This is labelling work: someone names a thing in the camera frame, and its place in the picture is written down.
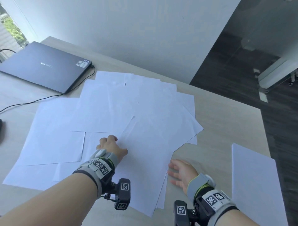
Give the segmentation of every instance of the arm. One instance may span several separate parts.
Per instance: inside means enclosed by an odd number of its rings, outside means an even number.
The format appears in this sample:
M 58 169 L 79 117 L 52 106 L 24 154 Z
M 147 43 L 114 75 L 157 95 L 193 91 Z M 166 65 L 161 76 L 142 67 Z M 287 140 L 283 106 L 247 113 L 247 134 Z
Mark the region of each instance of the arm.
M 168 174 L 179 180 L 171 180 L 171 183 L 181 187 L 185 194 L 187 194 L 187 187 L 192 179 L 198 176 L 195 168 L 184 160 L 171 160 L 169 167 L 179 172 L 168 171 Z M 215 226 L 259 226 L 248 216 L 239 210 L 229 210 L 224 213 L 216 222 Z
M 113 152 L 119 162 L 127 154 L 117 138 L 100 139 L 97 149 Z M 95 183 L 85 174 L 75 173 L 0 218 L 2 226 L 80 226 L 98 196 Z

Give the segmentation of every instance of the person's left arm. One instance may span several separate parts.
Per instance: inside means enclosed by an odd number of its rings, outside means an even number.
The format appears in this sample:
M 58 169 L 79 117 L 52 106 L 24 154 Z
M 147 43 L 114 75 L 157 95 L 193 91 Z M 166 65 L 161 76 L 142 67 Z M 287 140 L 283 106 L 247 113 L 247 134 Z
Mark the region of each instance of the person's left arm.
M 127 154 L 110 135 L 100 139 L 97 149 L 114 153 L 118 161 Z M 74 173 L 39 195 L 0 217 L 1 226 L 80 226 L 101 194 L 90 177 Z

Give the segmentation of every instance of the person's right arm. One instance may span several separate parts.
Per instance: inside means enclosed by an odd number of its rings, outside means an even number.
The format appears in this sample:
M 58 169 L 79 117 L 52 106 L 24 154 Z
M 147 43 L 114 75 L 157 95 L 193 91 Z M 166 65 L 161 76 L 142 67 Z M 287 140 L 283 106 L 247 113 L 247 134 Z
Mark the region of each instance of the person's right arm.
M 168 171 L 168 175 L 178 179 L 170 182 L 183 189 L 187 194 L 188 184 L 192 179 L 198 176 L 196 169 L 184 160 L 171 160 L 169 168 L 177 170 L 178 172 Z M 215 226 L 259 226 L 248 216 L 239 210 L 229 210 L 224 213 L 218 220 Z

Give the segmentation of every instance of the sticker on laptop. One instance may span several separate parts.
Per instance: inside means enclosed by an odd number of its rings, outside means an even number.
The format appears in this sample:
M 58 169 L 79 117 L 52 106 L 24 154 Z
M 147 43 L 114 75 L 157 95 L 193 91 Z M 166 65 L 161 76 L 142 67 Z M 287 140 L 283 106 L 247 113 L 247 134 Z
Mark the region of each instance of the sticker on laptop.
M 89 64 L 89 61 L 84 60 L 84 61 L 79 61 L 76 65 L 82 68 L 85 68 Z

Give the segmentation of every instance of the light wood tabletop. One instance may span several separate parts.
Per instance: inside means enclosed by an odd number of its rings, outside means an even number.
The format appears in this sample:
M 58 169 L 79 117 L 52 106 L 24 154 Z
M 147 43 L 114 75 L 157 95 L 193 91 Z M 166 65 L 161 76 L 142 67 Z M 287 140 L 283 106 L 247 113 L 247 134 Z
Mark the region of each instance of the light wood tabletop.
M 184 144 L 174 152 L 173 158 L 189 161 L 194 167 L 209 174 L 217 189 L 231 196 L 232 151 L 231 145 L 241 146 L 270 156 L 261 111 L 246 104 L 213 94 L 194 86 L 170 79 L 151 71 L 86 50 L 73 44 L 48 37 L 43 44 L 89 59 L 96 70 L 134 73 L 177 85 L 177 91 L 195 96 L 195 114 L 204 130 L 197 135 L 198 145 Z M 90 69 L 84 77 L 92 73 Z M 83 85 L 68 97 L 79 97 Z M 0 110 L 13 104 L 31 102 L 54 91 L 0 73 Z M 39 103 L 11 108 L 0 114 L 4 121 L 0 136 L 0 181 L 2 182 L 18 159 Z M 0 215 L 40 193 L 38 190 L 0 184 Z M 83 225 L 173 225 L 173 202 L 184 200 L 192 204 L 183 191 L 167 184 L 164 209 L 156 209 L 152 218 L 128 208 L 116 211 L 114 203 L 104 199 L 95 202 Z

